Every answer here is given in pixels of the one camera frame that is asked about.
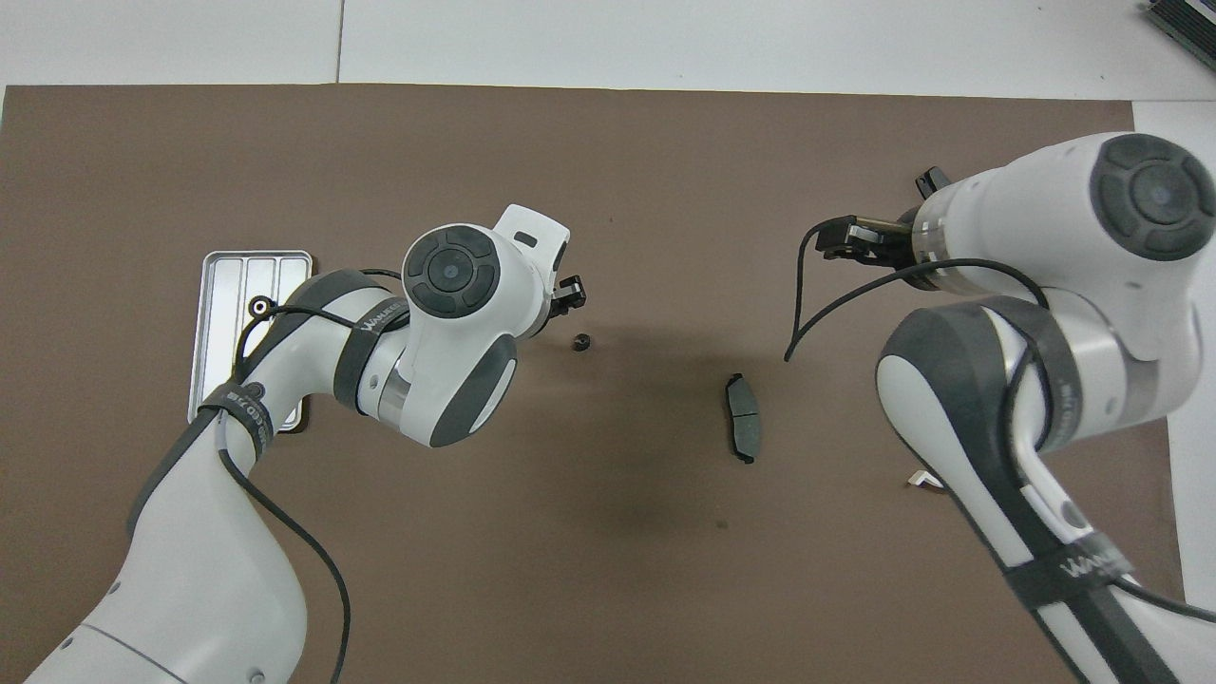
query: black cable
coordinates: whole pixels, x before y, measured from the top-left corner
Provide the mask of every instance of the black cable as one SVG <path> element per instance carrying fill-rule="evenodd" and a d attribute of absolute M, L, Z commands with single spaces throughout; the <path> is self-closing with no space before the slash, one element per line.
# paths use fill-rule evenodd
<path fill-rule="evenodd" d="M 342 596 L 342 640 L 338 643 L 338 660 L 333 666 L 333 674 L 330 677 L 330 684 L 338 684 L 338 679 L 342 678 L 342 665 L 347 660 L 347 644 L 350 640 L 350 594 L 347 593 L 347 582 L 342 578 L 342 572 L 338 570 L 338 565 L 333 562 L 333 559 L 325 550 L 325 546 L 316 540 L 315 537 L 308 533 L 300 523 L 295 522 L 292 516 L 278 508 L 277 504 L 270 500 L 260 489 L 249 482 L 249 478 L 241 472 L 236 464 L 232 462 L 232 456 L 229 454 L 227 449 L 220 449 L 220 461 L 224 462 L 224 469 L 229 471 L 232 480 L 246 490 L 247 494 L 253 497 L 261 508 L 270 511 L 280 522 L 287 526 L 288 529 L 294 532 L 300 539 L 304 540 L 316 555 L 321 557 L 325 562 L 325 567 L 330 568 L 330 574 L 333 577 L 333 582 L 338 585 L 338 595 Z"/>
<path fill-rule="evenodd" d="M 1184 615 L 1187 617 L 1193 617 L 1195 619 L 1203 619 L 1204 622 L 1216 622 L 1216 612 L 1210 610 L 1204 610 L 1199 606 L 1193 606 L 1190 604 L 1184 604 L 1182 601 L 1175 601 L 1173 599 L 1162 596 L 1156 592 L 1149 592 L 1148 589 L 1125 579 L 1122 577 L 1115 579 L 1111 584 L 1119 587 L 1124 592 L 1127 592 L 1132 596 L 1152 604 L 1161 610 L 1167 610 L 1170 612 L 1176 612 L 1178 615 Z"/>
<path fill-rule="evenodd" d="M 410 312 L 405 312 L 405 315 L 384 326 L 384 332 L 393 332 L 394 330 L 401 330 L 407 325 L 410 325 Z"/>
<path fill-rule="evenodd" d="M 347 327 L 354 327 L 355 321 L 347 320 L 338 314 L 330 313 L 325 309 L 317 309 L 314 307 L 300 307 L 297 304 L 283 304 L 281 307 L 270 307 L 265 312 L 254 315 L 244 329 L 241 330 L 241 336 L 236 341 L 236 353 L 232 355 L 232 375 L 237 377 L 243 377 L 244 374 L 240 372 L 241 366 L 244 365 L 244 346 L 249 342 L 249 335 L 253 332 L 254 327 L 272 319 L 277 314 L 309 314 L 314 316 L 320 316 L 326 320 L 333 321 L 338 325 L 344 325 Z"/>
<path fill-rule="evenodd" d="M 395 270 L 388 270 L 388 269 L 359 269 L 359 273 L 361 273 L 364 275 L 383 275 L 384 277 L 395 277 L 398 280 L 401 280 L 401 274 L 396 273 Z"/>
<path fill-rule="evenodd" d="M 805 240 L 809 240 L 809 237 L 804 239 L 803 250 L 805 250 L 805 247 L 806 247 Z M 803 250 L 799 251 L 799 259 L 798 259 L 798 262 L 799 262 L 800 265 L 803 263 Z M 1043 295 L 1043 290 L 1042 290 L 1042 287 L 1038 286 L 1038 284 L 1036 284 L 1034 280 L 1030 280 L 1030 277 L 1026 274 L 1021 273 L 1020 270 L 1018 270 L 1018 269 L 1015 269 L 1015 268 L 1013 268 L 1013 267 L 1010 267 L 1008 264 L 1003 264 L 1001 262 L 993 262 L 991 259 L 944 259 L 944 260 L 940 260 L 940 262 L 928 262 L 928 263 L 923 263 L 923 264 L 916 264 L 916 265 L 912 265 L 912 267 L 907 267 L 907 268 L 900 269 L 900 270 L 897 270 L 895 273 L 886 274 L 883 277 L 879 277 L 877 280 L 872 280 L 871 282 L 867 282 L 866 285 L 862 285 L 861 287 L 857 287 L 856 290 L 852 290 L 851 292 L 848 292 L 848 293 L 838 297 L 831 304 L 828 304 L 828 305 L 823 307 L 822 309 L 820 309 L 820 312 L 817 314 L 815 314 L 814 316 L 811 316 L 811 320 L 809 320 L 806 323 L 806 325 L 804 325 L 800 329 L 799 327 L 794 329 L 794 333 L 793 333 L 793 336 L 789 340 L 789 347 L 786 348 L 786 355 L 784 355 L 786 361 L 789 361 L 789 358 L 794 354 L 794 349 L 798 347 L 798 343 L 801 342 L 803 337 L 805 337 L 806 333 L 810 332 L 811 327 L 815 326 L 815 324 L 820 323 L 821 320 L 823 320 L 824 316 L 827 316 L 832 312 L 839 309 L 844 304 L 848 304 L 852 299 L 856 299 L 857 297 L 865 295 L 866 292 L 869 292 L 871 290 L 877 290 L 877 288 L 882 287 L 883 285 L 886 285 L 889 282 L 895 282 L 896 280 L 902 280 L 902 279 L 905 279 L 905 277 L 907 277 L 910 275 L 921 275 L 921 274 L 924 274 L 924 273 L 931 273 L 931 271 L 935 271 L 935 270 L 939 270 L 939 269 L 944 269 L 944 268 L 959 268 L 959 267 L 979 267 L 979 268 L 986 268 L 986 269 L 990 269 L 990 270 L 1003 273 L 1003 274 L 1013 277 L 1018 282 L 1020 282 L 1023 286 L 1025 286 L 1025 288 L 1029 290 L 1030 293 L 1035 297 L 1035 301 L 1038 303 L 1040 307 L 1042 307 L 1045 309 L 1049 309 L 1051 308 L 1048 305 L 1048 303 L 1047 303 L 1047 296 Z M 799 314 L 800 314 L 800 310 L 801 310 L 801 301 L 803 301 L 803 297 L 801 297 L 801 282 L 803 282 L 803 271 L 801 271 L 801 268 L 799 268 L 799 271 L 798 271 L 798 282 L 799 282 L 799 292 L 798 292 L 796 302 L 798 302 L 798 305 L 799 305 L 799 312 L 795 313 L 795 318 L 794 318 L 795 324 L 799 320 Z"/>
<path fill-rule="evenodd" d="M 1038 437 L 1035 439 L 1035 452 L 1037 453 L 1042 450 L 1043 444 L 1047 443 L 1047 438 L 1051 437 L 1052 430 L 1055 427 L 1052 424 L 1052 419 L 1055 415 L 1055 398 L 1052 397 L 1051 380 L 1047 377 L 1047 368 L 1043 365 L 1043 354 L 1038 349 L 1038 341 L 1035 340 L 1032 335 L 1030 335 L 1029 332 L 1026 332 L 1025 330 L 1015 325 L 1012 320 L 1004 318 L 1000 313 L 995 310 L 992 313 L 996 313 L 996 315 L 1001 316 L 1001 320 L 1003 320 L 1006 325 L 1012 327 L 1014 332 L 1021 336 L 1021 341 L 1026 343 L 1026 348 L 1023 351 L 1023 355 L 1030 354 L 1030 360 L 1038 364 L 1038 368 L 1041 369 L 1042 372 L 1040 389 L 1042 389 L 1043 393 L 1045 419 L 1043 419 L 1043 428 L 1038 433 Z M 1018 375 L 1018 369 L 1014 368 L 1014 376 L 1017 375 Z M 1020 383 L 1021 383 L 1020 377 L 1010 380 L 1010 385 L 1020 385 Z M 1010 391 L 1017 391 L 1017 389 L 1019 389 L 1019 387 L 1017 386 L 1010 388 Z M 1007 420 L 1009 425 L 1013 425 L 1013 414 L 1010 413 L 1008 416 L 1004 417 L 1004 420 Z"/>
<path fill-rule="evenodd" d="M 803 236 L 803 242 L 798 246 L 798 285 L 794 292 L 794 330 L 789 333 L 790 340 L 798 335 L 798 324 L 801 323 L 803 318 L 803 270 L 805 270 L 803 264 L 806 259 L 806 245 L 811 241 L 811 237 L 815 237 L 826 225 L 827 223 L 821 223 L 807 230 L 806 235 Z M 789 360 L 789 352 L 786 353 L 786 360 Z"/>
<path fill-rule="evenodd" d="M 1038 351 L 1032 346 L 1034 341 L 1028 336 L 1023 335 L 1026 341 L 1026 348 L 1021 351 L 1021 355 L 1018 357 L 1018 364 L 1013 366 L 1013 376 L 1009 377 L 1009 382 L 1006 383 L 1004 389 L 1001 392 L 1001 421 L 1000 421 L 1000 444 L 1003 458 L 1001 459 L 1004 464 L 1010 482 L 1014 482 L 1019 488 L 1026 483 L 1026 478 L 1023 477 L 1020 469 L 1018 467 L 1018 460 L 1013 455 L 1013 408 L 1018 400 L 1018 391 L 1021 389 L 1021 381 L 1026 376 L 1026 371 L 1034 361 L 1038 360 Z M 1051 413 L 1046 415 L 1045 422 L 1051 421 Z"/>

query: gray joint cap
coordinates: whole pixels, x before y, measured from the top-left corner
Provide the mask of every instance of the gray joint cap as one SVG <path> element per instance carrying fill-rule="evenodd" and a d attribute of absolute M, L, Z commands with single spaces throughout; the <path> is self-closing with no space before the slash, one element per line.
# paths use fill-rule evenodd
<path fill-rule="evenodd" d="M 1154 135 L 1108 140 L 1090 176 L 1090 200 L 1111 240 L 1154 262 L 1194 254 L 1216 230 L 1216 187 L 1207 169 Z"/>
<path fill-rule="evenodd" d="M 450 225 L 413 246 L 401 281 L 420 309 L 456 319 L 490 301 L 499 287 L 499 271 L 492 240 L 473 226 Z"/>

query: brown surface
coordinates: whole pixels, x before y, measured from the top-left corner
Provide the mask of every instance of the brown surface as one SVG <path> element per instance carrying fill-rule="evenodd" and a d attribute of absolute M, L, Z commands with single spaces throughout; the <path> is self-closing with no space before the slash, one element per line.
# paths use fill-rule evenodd
<path fill-rule="evenodd" d="M 955 178 L 1082 134 L 1125 102 L 438 86 L 10 86 L 0 130 L 0 680 L 21 680 L 123 560 L 123 521 L 184 428 L 199 264 L 305 248 L 395 268 L 416 235 L 518 202 L 573 231 L 590 303 L 520 348 L 494 420 L 428 452 L 332 399 L 254 475 L 354 601 L 349 682 L 1068 682 L 886 426 L 890 287 L 781 363 L 794 250 L 824 218 L 896 217 Z M 879 275 L 814 260 L 809 303 Z M 569 351 L 579 331 L 593 348 Z M 759 461 L 727 448 L 744 372 Z M 1162 424 L 1052 459 L 1178 594 Z M 297 682 L 339 612 L 304 584 Z"/>

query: small white object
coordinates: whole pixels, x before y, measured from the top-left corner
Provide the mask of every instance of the small white object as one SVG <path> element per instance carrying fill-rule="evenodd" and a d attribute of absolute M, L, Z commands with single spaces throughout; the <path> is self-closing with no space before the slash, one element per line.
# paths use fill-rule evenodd
<path fill-rule="evenodd" d="M 936 487 L 938 489 L 945 490 L 946 488 L 941 484 L 941 481 L 933 476 L 931 472 L 927 470 L 918 470 L 912 473 L 908 478 L 908 484 L 913 487 Z"/>

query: gray band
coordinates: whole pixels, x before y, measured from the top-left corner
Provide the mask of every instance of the gray band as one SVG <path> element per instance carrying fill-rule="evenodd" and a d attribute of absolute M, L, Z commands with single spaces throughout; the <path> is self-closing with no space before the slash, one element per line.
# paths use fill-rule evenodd
<path fill-rule="evenodd" d="M 359 408 L 359 382 L 364 377 L 364 369 L 367 368 L 367 359 L 372 357 L 376 343 L 388 326 L 409 315 L 410 302 L 406 298 L 389 297 L 372 307 L 359 319 L 355 327 L 350 329 L 350 336 L 347 337 L 347 343 L 338 357 L 338 365 L 333 370 L 333 396 L 342 405 L 367 415 Z"/>

